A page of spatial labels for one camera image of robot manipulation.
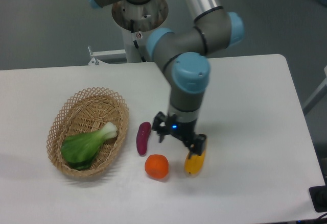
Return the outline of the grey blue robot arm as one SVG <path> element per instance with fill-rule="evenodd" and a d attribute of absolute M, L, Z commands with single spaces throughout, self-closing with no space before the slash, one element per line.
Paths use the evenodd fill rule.
<path fill-rule="evenodd" d="M 176 34 L 163 27 L 168 16 L 165 0 L 88 0 L 94 8 L 112 7 L 116 24 L 131 35 L 127 60 L 152 61 L 171 87 L 167 114 L 158 113 L 152 129 L 161 139 L 171 135 L 183 142 L 190 156 L 201 156 L 206 136 L 195 133 L 203 95 L 209 83 L 207 55 L 240 42 L 244 25 L 219 0 L 185 0 L 192 29 Z"/>

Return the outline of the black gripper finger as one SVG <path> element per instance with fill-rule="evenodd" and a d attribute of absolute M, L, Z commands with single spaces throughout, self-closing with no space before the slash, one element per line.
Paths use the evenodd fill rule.
<path fill-rule="evenodd" d="M 188 159 L 190 159 L 192 156 L 202 156 L 206 150 L 206 143 L 207 136 L 205 134 L 195 134 L 189 148 Z"/>
<path fill-rule="evenodd" d="M 158 112 L 153 120 L 152 130 L 159 136 L 159 143 L 162 143 L 165 136 L 168 134 L 166 119 L 167 117 L 162 112 Z"/>

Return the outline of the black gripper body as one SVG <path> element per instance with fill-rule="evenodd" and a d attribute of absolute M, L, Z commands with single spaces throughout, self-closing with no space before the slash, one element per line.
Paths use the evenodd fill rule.
<path fill-rule="evenodd" d="M 196 119 L 191 122 L 181 122 L 176 114 L 166 115 L 166 127 L 168 134 L 183 142 L 185 147 L 190 147 L 193 136 Z"/>

